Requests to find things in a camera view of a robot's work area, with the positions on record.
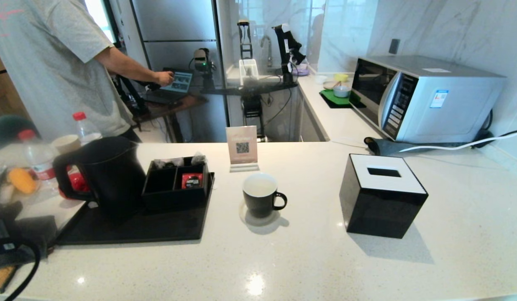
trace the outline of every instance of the qr code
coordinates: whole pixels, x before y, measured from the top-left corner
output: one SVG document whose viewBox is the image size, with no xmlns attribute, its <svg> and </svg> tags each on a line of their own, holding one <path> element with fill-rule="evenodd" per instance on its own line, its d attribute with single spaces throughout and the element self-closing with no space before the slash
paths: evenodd
<svg viewBox="0 0 517 301">
<path fill-rule="evenodd" d="M 237 154 L 249 153 L 249 142 L 236 143 L 236 153 Z"/>
</svg>

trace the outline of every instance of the wall outlet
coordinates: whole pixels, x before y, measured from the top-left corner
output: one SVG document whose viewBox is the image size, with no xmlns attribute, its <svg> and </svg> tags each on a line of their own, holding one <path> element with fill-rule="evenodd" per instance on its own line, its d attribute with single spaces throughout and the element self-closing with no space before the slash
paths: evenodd
<svg viewBox="0 0 517 301">
<path fill-rule="evenodd" d="M 400 46 L 400 39 L 393 38 L 391 40 L 391 46 L 389 48 L 389 53 L 390 54 L 397 54 L 398 53 L 398 46 Z"/>
</svg>

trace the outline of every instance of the red bottle cap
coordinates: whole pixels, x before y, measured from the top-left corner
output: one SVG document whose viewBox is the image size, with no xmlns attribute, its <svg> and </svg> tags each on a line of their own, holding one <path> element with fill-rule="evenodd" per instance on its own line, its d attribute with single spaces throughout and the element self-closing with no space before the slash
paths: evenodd
<svg viewBox="0 0 517 301">
<path fill-rule="evenodd" d="M 19 133 L 18 137 L 22 141 L 31 140 L 35 137 L 35 132 L 33 130 L 24 130 Z"/>
<path fill-rule="evenodd" d="M 73 118 L 76 121 L 84 120 L 84 119 L 86 119 L 86 113 L 84 113 L 84 112 L 76 112 L 76 113 L 73 114 Z"/>
</svg>

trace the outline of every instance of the tissue box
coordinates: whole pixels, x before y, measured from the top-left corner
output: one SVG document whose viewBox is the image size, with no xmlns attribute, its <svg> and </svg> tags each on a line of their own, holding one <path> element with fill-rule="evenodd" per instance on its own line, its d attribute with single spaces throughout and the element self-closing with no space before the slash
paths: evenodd
<svg viewBox="0 0 517 301">
<path fill-rule="evenodd" d="M 350 154 L 340 189 L 347 232 L 402 238 L 426 199 L 403 158 Z"/>
</svg>

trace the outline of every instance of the person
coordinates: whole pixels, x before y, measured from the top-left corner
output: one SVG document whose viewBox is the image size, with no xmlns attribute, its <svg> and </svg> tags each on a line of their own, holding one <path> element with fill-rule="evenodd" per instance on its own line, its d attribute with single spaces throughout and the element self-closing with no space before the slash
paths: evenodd
<svg viewBox="0 0 517 301">
<path fill-rule="evenodd" d="M 108 72 L 173 82 L 172 72 L 151 71 L 116 49 L 84 0 L 0 0 L 0 57 L 46 141 L 75 133 L 78 111 L 104 137 L 140 141 Z"/>
</svg>

